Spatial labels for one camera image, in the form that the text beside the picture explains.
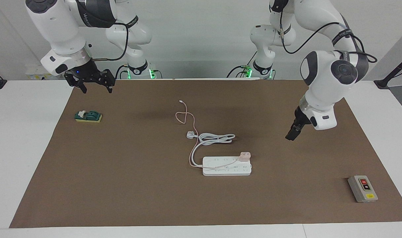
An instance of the white power strip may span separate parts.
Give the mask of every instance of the white power strip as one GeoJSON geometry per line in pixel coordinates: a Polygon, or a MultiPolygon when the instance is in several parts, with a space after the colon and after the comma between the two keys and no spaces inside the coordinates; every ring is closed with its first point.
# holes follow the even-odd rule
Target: white power strip
{"type": "Polygon", "coordinates": [[[204,157],[202,165],[205,176],[248,176],[252,171],[251,162],[241,162],[239,156],[204,157]]]}

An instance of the yellow base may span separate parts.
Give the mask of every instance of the yellow base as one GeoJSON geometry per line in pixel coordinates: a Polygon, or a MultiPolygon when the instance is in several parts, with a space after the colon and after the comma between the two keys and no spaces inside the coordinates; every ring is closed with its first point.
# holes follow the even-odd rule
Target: yellow base
{"type": "Polygon", "coordinates": [[[95,123],[99,123],[102,119],[102,114],[99,116],[99,120],[98,121],[89,121],[89,120],[79,120],[79,119],[75,119],[77,122],[95,122],[95,123]]]}

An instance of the white power cord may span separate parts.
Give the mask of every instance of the white power cord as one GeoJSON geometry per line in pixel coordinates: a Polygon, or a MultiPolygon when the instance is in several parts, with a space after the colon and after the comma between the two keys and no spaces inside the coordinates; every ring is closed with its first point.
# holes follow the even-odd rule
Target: white power cord
{"type": "Polygon", "coordinates": [[[188,112],[188,107],[186,106],[186,104],[180,100],[180,103],[184,104],[185,106],[185,112],[177,112],[175,114],[176,119],[182,123],[182,124],[186,124],[186,117],[187,115],[191,115],[194,118],[194,123],[193,123],[193,128],[194,131],[188,131],[188,133],[186,134],[186,137],[188,139],[193,139],[196,138],[197,141],[195,142],[195,146],[193,147],[190,155],[189,155],[189,164],[193,167],[197,167],[197,168],[207,168],[207,169],[217,169],[220,167],[225,167],[231,164],[234,164],[236,161],[230,163],[230,164],[225,164],[222,166],[218,166],[218,167],[214,167],[214,168],[210,168],[210,167],[203,167],[202,164],[197,164],[194,160],[194,154],[195,154],[195,150],[201,146],[201,145],[212,145],[214,143],[231,143],[232,139],[234,139],[236,136],[234,134],[226,134],[226,135],[216,135],[216,134],[211,134],[211,133],[202,133],[202,134],[198,134],[198,130],[195,128],[195,116],[188,112]],[[185,115],[185,119],[184,121],[181,121],[177,116],[179,114],[184,114],[185,115]]]}

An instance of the white table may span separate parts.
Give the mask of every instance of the white table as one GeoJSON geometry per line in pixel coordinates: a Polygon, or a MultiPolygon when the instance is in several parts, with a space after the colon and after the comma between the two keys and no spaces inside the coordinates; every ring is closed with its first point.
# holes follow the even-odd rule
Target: white table
{"type": "MultiPolygon", "coordinates": [[[[0,90],[0,237],[402,237],[402,222],[8,229],[71,90],[65,81],[9,81],[0,90]]],[[[346,99],[402,195],[402,106],[370,81],[346,99]]]]}

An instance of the brown mat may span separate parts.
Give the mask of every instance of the brown mat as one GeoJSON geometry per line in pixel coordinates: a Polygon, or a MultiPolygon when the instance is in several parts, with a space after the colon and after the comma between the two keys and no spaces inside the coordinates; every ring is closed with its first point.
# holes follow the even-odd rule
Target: brown mat
{"type": "Polygon", "coordinates": [[[160,226],[402,220],[402,198],[346,101],[338,126],[306,126],[284,138],[307,87],[302,81],[118,81],[113,94],[74,89],[10,225],[160,226]],[[183,100],[198,130],[236,134],[204,146],[204,156],[252,154],[248,177],[205,177],[188,164],[190,123],[174,113],[183,100]],[[78,123],[79,110],[103,113],[78,123]],[[367,175],[379,196],[360,204],[347,178],[367,175]]]}

